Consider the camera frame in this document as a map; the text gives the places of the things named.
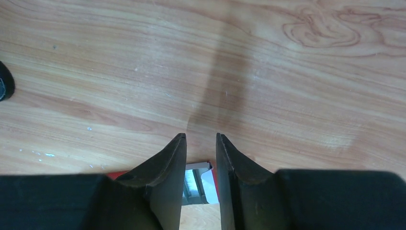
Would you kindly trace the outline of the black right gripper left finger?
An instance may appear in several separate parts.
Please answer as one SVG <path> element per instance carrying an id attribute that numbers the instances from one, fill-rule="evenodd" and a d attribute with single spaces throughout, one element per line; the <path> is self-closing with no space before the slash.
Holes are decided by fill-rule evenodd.
<path id="1" fill-rule="evenodd" d="M 105 174 L 3 175 L 3 230 L 177 230 L 186 135 L 112 179 Z"/>

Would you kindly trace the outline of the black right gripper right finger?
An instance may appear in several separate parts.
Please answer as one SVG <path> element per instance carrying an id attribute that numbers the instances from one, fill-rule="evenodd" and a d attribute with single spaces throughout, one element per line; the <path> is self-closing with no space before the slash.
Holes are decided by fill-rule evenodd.
<path id="1" fill-rule="evenodd" d="M 383 171 L 270 172 L 216 135 L 224 230 L 403 230 L 406 183 Z"/>

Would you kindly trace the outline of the red white staple box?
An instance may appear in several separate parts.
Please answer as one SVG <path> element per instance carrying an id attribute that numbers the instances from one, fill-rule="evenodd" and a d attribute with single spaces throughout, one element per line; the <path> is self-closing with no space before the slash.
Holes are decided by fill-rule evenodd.
<path id="1" fill-rule="evenodd" d="M 218 204 L 215 171 L 210 162 L 186 164 L 182 204 Z"/>

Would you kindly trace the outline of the black stapler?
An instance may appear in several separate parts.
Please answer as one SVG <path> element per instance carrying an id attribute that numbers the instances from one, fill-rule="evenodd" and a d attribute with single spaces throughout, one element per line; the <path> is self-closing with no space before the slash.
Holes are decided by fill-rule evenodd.
<path id="1" fill-rule="evenodd" d="M 0 101 L 7 100 L 15 92 L 15 81 L 9 69 L 0 62 Z"/>

